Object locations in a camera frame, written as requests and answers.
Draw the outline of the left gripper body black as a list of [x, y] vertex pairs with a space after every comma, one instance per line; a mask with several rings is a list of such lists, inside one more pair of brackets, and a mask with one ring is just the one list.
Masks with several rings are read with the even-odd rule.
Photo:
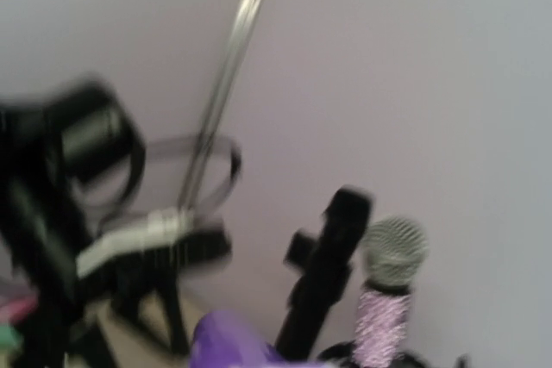
[[[147, 296], [155, 294], [165, 317], [168, 340], [153, 331], [140, 314]], [[151, 265], [132, 256], [116, 259], [85, 278], [85, 298], [89, 301], [110, 298], [115, 318], [165, 355], [188, 355], [191, 344], [185, 330], [185, 319], [179, 302], [177, 272]]]

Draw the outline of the pink toy microphone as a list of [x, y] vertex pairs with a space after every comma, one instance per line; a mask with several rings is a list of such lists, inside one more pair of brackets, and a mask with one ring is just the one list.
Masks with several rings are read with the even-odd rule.
[[31, 312], [36, 306], [36, 296], [27, 295], [1, 301], [1, 323], [18, 321]]

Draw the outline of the purple-head microphone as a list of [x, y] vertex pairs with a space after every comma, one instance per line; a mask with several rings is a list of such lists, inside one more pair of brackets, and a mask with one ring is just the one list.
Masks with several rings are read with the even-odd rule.
[[204, 315], [194, 329], [189, 366], [271, 367], [287, 365], [256, 331], [238, 315], [215, 310]]

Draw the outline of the black round-base mic stand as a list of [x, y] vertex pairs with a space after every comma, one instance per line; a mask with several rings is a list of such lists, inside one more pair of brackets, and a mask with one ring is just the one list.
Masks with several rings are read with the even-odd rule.
[[330, 309], [341, 300], [328, 301], [312, 281], [309, 264], [319, 237], [298, 230], [285, 255], [285, 262], [297, 269], [300, 276], [289, 296], [288, 313], [275, 346], [291, 361], [309, 358]]

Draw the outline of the teal toy microphone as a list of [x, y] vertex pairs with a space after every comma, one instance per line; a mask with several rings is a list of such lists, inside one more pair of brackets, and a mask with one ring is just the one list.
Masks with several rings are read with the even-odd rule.
[[11, 325], [0, 326], [0, 350], [7, 352], [17, 349], [22, 343], [21, 335]]

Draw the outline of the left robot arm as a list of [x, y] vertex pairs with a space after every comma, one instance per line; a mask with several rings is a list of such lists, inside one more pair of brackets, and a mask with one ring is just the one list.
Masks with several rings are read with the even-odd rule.
[[173, 269], [185, 215], [152, 213], [94, 238], [72, 193], [73, 181], [87, 184], [122, 159], [131, 162], [129, 181], [104, 207], [109, 218], [141, 183], [146, 151], [121, 104], [96, 80], [42, 103], [2, 106], [1, 236], [38, 299], [14, 325], [22, 346], [9, 354], [9, 366], [61, 367], [73, 355], [92, 366], [114, 366], [99, 325], [82, 322], [86, 305], [108, 294], [114, 311], [139, 327], [141, 300], [158, 293], [169, 352], [189, 352]]

